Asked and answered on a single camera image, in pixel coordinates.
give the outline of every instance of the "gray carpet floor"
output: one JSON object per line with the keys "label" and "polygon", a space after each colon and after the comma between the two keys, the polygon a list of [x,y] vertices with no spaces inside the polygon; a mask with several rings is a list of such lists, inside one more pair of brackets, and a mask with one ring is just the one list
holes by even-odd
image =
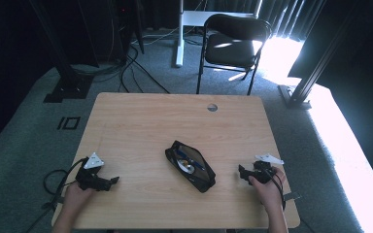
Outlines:
{"label": "gray carpet floor", "polygon": [[[147,45],[146,53],[139,54],[136,60],[170,93],[193,94],[200,47],[186,43],[182,68],[174,67],[175,47],[174,40],[160,40]],[[309,115],[306,111],[288,109],[277,84],[267,79],[273,76],[271,74],[283,76],[286,72],[288,67],[277,66],[275,70],[261,67],[256,75],[252,95],[261,97],[278,150],[286,162],[290,187],[302,195],[302,198],[296,200],[302,222],[289,232],[313,232],[311,228],[315,232],[361,232]],[[65,99],[62,103],[43,103],[59,79],[55,69],[49,70],[35,83],[0,135],[0,232],[25,232],[43,213],[41,206],[51,199],[43,188],[45,174],[70,167],[97,94],[125,92],[119,74],[95,77],[86,99]],[[231,74],[226,72],[206,71],[201,93],[245,95],[250,80],[229,82],[229,76]],[[123,84],[130,92],[164,92],[136,65],[126,69]],[[79,117],[78,127],[75,130],[58,129],[63,117]],[[51,177],[51,188],[55,188],[58,179],[56,176]],[[50,232],[51,218],[52,212],[49,212],[32,232]],[[265,230],[248,229],[239,232]]]}

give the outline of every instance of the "black chair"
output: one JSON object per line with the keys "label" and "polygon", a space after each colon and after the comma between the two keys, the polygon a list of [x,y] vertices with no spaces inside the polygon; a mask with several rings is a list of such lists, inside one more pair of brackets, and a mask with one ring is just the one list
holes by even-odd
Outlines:
{"label": "black chair", "polygon": [[[247,93],[250,95],[261,51],[270,35],[270,24],[255,17],[232,17],[224,14],[210,16],[204,24],[196,94],[199,94],[204,67],[245,72],[241,80],[244,80],[254,67]],[[260,42],[257,51],[254,51],[253,41]]]}

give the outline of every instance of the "person's right hand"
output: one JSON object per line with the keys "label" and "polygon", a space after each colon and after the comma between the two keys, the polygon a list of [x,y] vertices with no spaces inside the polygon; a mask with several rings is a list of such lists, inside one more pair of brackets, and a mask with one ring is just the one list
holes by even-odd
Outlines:
{"label": "person's right hand", "polygon": [[[284,184],[286,180],[286,175],[276,167],[272,167],[276,171],[276,175],[273,179],[277,182],[278,185]],[[264,205],[266,212],[277,211],[283,209],[281,193],[278,190],[278,187],[272,181],[268,183],[260,183],[255,177],[249,177],[250,182],[253,184],[256,193],[258,194],[259,200],[262,205]]]}

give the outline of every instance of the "chair seat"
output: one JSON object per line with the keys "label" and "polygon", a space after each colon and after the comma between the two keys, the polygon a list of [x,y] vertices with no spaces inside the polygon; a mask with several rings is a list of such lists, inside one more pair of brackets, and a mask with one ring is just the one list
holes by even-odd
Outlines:
{"label": "chair seat", "polygon": [[205,59],[218,65],[251,68],[255,55],[253,41],[234,40],[222,34],[208,38]]}

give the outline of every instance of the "metal stand base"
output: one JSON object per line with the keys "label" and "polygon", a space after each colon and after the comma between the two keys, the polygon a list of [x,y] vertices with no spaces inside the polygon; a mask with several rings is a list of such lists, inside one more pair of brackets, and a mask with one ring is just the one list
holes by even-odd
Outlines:
{"label": "metal stand base", "polygon": [[53,92],[47,95],[44,103],[62,103],[63,99],[86,99],[94,77],[77,76],[80,78],[80,81],[74,87],[65,87],[66,85],[60,79]]}
{"label": "metal stand base", "polygon": [[302,103],[297,103],[295,100],[291,99],[291,96],[292,96],[292,93],[295,87],[287,86],[287,85],[279,85],[278,88],[281,90],[281,93],[283,94],[283,98],[286,101],[287,108],[299,109],[299,110],[311,109],[311,104],[309,100],[306,100]]}

